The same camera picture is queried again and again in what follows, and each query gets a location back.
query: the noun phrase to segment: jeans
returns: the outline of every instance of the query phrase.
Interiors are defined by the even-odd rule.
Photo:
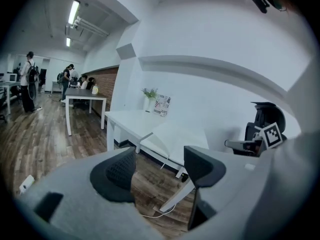
[[[33,112],[35,109],[34,101],[30,98],[28,86],[21,86],[22,105],[25,112]]]
[[[62,86],[63,86],[62,100],[64,101],[66,99],[66,91],[67,91],[67,88],[69,86],[69,82],[63,81],[62,82]]]

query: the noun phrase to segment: sneaker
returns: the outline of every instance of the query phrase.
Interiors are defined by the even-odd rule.
[[[39,106],[39,107],[35,107],[34,110],[33,110],[33,112],[38,112],[38,111],[40,111],[40,110],[42,110],[42,107],[40,107],[40,106]]]

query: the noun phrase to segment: man with backpack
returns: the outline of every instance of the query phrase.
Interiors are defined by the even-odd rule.
[[[35,97],[35,87],[34,82],[31,84],[29,83],[30,79],[35,79],[35,62],[33,60],[34,53],[32,51],[29,51],[29,53],[26,55],[27,61],[24,63],[22,70],[20,72],[21,80],[21,95],[22,95],[22,104],[25,112],[35,112],[40,111],[41,107],[35,107],[33,98]],[[34,87],[34,93],[33,97],[31,97],[31,87]]]

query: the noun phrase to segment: computer monitor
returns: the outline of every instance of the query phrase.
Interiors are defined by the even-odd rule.
[[[13,73],[7,73],[5,75],[5,81],[7,83],[15,83],[17,81],[17,74],[13,74]]]

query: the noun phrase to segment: fluorescent light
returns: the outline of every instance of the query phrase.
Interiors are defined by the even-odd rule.
[[[73,1],[72,7],[71,7],[71,11],[70,11],[70,15],[69,15],[69,20],[68,20],[69,24],[71,24],[71,25],[74,23],[75,16],[76,16],[79,4],[80,4],[79,1],[77,1],[77,0]]]

